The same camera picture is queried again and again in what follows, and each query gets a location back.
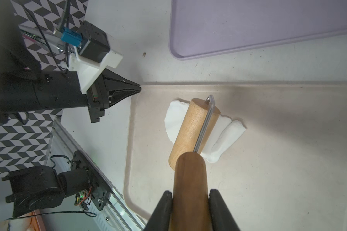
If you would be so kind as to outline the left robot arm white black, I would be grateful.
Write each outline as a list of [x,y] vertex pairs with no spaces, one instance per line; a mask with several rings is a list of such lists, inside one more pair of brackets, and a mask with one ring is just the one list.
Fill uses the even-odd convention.
[[[96,123],[107,108],[140,91],[139,84],[105,69],[83,94],[77,72],[42,70],[25,47],[11,2],[0,1],[0,123],[6,123],[10,115],[22,122],[21,113],[77,107],[88,108]],[[47,165],[11,171],[0,178],[0,222],[55,208],[83,190],[102,210],[112,187],[79,151],[70,171],[57,173]]]

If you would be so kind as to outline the wooden dough roller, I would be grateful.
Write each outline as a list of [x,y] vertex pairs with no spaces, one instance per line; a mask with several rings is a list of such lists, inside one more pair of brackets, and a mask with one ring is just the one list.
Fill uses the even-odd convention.
[[212,230],[206,166],[200,153],[219,113],[213,95],[190,102],[169,157],[174,167],[171,231]]

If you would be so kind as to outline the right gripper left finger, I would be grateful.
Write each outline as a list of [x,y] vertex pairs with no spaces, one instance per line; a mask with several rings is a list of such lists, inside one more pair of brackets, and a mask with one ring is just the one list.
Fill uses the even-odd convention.
[[166,190],[160,198],[144,231],[168,231],[172,212],[173,195]]

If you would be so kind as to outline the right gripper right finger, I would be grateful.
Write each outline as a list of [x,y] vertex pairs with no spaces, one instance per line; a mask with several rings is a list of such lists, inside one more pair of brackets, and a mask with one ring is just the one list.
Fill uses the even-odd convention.
[[240,231],[221,193],[217,189],[210,190],[209,208],[214,231]]

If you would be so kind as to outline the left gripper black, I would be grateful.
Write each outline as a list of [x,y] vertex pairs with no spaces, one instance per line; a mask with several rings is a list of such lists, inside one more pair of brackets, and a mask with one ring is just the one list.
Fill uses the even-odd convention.
[[140,92],[139,84],[105,69],[102,78],[98,78],[86,94],[91,123],[98,123],[105,116],[106,108]]

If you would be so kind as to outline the beige plastic tray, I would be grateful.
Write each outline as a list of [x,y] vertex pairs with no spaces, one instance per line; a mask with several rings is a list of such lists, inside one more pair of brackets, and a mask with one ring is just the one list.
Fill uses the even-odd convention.
[[243,231],[347,231],[347,85],[147,85],[132,97],[123,195],[149,219],[173,189],[164,125],[171,101],[213,95],[245,133],[214,163]]

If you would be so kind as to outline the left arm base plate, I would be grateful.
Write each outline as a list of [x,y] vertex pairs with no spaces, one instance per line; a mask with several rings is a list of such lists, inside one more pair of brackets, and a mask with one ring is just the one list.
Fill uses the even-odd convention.
[[75,151],[71,160],[71,189],[75,192],[75,206],[90,204],[102,211],[107,205],[111,187],[81,151]]

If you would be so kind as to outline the white dough ball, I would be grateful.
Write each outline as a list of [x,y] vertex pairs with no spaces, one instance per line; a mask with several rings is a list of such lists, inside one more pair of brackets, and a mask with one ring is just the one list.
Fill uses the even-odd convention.
[[[189,103],[172,101],[165,117],[165,128],[168,138],[175,143],[180,127],[184,121]],[[221,155],[234,144],[246,131],[246,127],[238,120],[231,120],[221,115],[213,128],[201,156],[209,163],[217,162]]]

